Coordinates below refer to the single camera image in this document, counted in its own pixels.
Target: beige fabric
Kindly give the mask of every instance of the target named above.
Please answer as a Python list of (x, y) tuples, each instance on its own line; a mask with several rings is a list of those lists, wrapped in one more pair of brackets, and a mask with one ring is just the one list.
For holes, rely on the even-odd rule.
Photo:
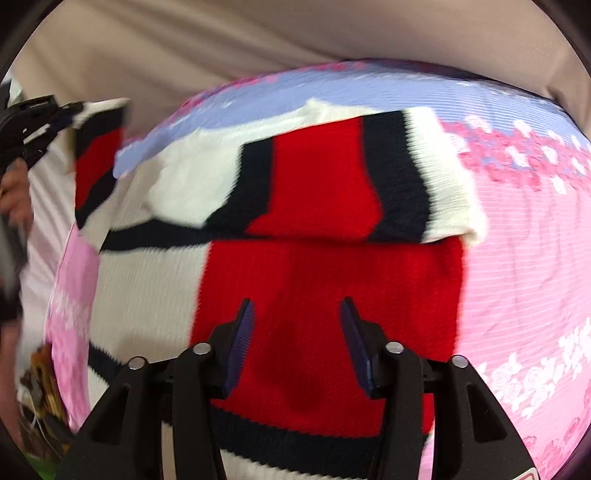
[(555, 98), (591, 134), (591, 79), (531, 0), (64, 0), (15, 74), (30, 96), (131, 98), (135, 135), (229, 80), (367, 57), (446, 64)]

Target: white knit fabric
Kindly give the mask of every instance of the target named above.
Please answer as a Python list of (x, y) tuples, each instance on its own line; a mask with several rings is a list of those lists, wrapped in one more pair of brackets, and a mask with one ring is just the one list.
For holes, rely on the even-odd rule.
[(100, 400), (103, 393), (109, 387), (109, 384), (98, 375), (93, 369), (88, 368), (88, 400), (90, 408), (94, 408), (96, 403)]
[(131, 184), (131, 177), (117, 181), (115, 190), (99, 208), (92, 212), (86, 219), (82, 228), (84, 237), (96, 250), (100, 250), (107, 233), (116, 218), (123, 199), (127, 198), (127, 190)]
[[(222, 450), (222, 460), (228, 480), (340, 480), (340, 477), (310, 475), (262, 465), (225, 450)], [(175, 480), (173, 429), (168, 425), (162, 428), (162, 463), (164, 480)]]
[(428, 107), (404, 111), (407, 147), (430, 198), (431, 214), (423, 243), (461, 235), (467, 246), (486, 237), (488, 221), (472, 174), (464, 168), (451, 139)]
[(87, 102), (84, 105), (84, 110), (75, 115), (72, 119), (72, 128), (80, 128), (91, 116), (96, 115), (99, 112), (123, 108), (128, 103), (128, 98), (116, 98), (112, 100), (103, 100), (102, 102)]
[(199, 129), (165, 148), (146, 206), (158, 219), (201, 228), (222, 207), (238, 178), (242, 146), (292, 130), (376, 113), (369, 107), (339, 106), (310, 99), (289, 113), (235, 127)]
[(123, 363), (136, 355), (154, 362), (182, 353), (208, 252), (208, 245), (102, 252), (92, 312), (100, 322), (91, 322), (90, 341)]
[(145, 205), (145, 197), (158, 180), (160, 170), (159, 162), (152, 158), (142, 162), (133, 172), (119, 180), (129, 183), (129, 187), (113, 216), (110, 225), (112, 230), (140, 225), (154, 218)]

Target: pink floral fabric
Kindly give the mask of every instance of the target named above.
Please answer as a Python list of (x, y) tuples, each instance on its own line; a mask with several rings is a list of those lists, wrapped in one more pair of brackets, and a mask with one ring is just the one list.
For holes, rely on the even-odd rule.
[(74, 225), (57, 270), (46, 320), (46, 342), (53, 345), (57, 382), (74, 431), (90, 411), (86, 365), (98, 271), (97, 253)]
[[(367, 65), (350, 62), (305, 71), (357, 69), (365, 75)], [(161, 127), (172, 135), (176, 120), (216, 95), (275, 84), (282, 75), (204, 92)], [(574, 127), (564, 136), (540, 128), (548, 116), (537, 103), (535, 109), (527, 104), (535, 128), (525, 114), (507, 128), (498, 121), (500, 113), (489, 115), (498, 121), (491, 125), (482, 113), (486, 108), (474, 98), (461, 106), (472, 109), (468, 114), (449, 121), (448, 109), (442, 121), (474, 174), (490, 222), (486, 242), (467, 254), (457, 351), (478, 369), (524, 439), (541, 478), (550, 480), (591, 424), (591, 145)], [(226, 108), (233, 99), (222, 101)], [(125, 155), (140, 157), (143, 142), (131, 142), (135, 146)], [(60, 391), (74, 427), (89, 411), (87, 330), (98, 268), (98, 256), (74, 229), (47, 320)], [(430, 440), (421, 480), (430, 478), (432, 459)]]

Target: person's hand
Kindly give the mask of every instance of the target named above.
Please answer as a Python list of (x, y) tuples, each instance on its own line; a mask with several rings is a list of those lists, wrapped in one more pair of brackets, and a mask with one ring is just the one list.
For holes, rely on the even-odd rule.
[[(8, 215), (11, 225), (24, 228), (26, 233), (31, 231), (33, 206), (27, 164), (21, 159), (0, 179), (0, 213)], [(20, 319), (0, 326), (0, 417), (14, 441), (22, 446), (15, 382), (20, 334)]]
[(5, 323), (0, 333), (0, 418), (14, 442), (22, 448), (18, 422), (17, 384), (15, 379), (20, 322)]
[(10, 224), (22, 226), (26, 233), (33, 226), (33, 204), (27, 164), (18, 159), (0, 180), (0, 212), (8, 215)]

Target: metal screw head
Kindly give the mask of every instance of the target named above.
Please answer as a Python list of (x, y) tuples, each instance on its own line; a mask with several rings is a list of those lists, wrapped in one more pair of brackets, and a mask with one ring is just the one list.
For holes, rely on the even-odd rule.
[(195, 345), (193, 347), (193, 353), (196, 353), (198, 355), (205, 355), (206, 353), (209, 353), (212, 351), (212, 346), (209, 343), (198, 343), (197, 345)]
[(145, 367), (145, 364), (148, 363), (146, 359), (142, 356), (135, 356), (133, 357), (128, 363), (127, 366), (132, 370), (140, 370)]
[(404, 345), (400, 342), (388, 342), (386, 344), (386, 350), (390, 353), (402, 353), (404, 352)]
[(452, 363), (458, 368), (466, 368), (468, 366), (468, 360), (465, 356), (454, 355), (452, 357)]

